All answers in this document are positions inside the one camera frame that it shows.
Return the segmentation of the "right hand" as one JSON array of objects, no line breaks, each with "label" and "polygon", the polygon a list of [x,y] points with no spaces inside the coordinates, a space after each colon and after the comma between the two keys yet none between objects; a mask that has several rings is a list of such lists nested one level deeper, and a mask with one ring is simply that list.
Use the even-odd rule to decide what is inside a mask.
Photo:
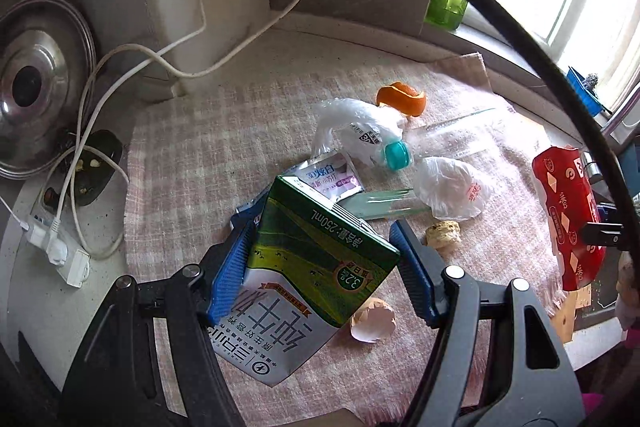
[{"label": "right hand", "polygon": [[628,251],[620,253],[617,265],[617,298],[615,315],[624,331],[632,329],[639,320],[639,286],[634,278],[634,262]]}]

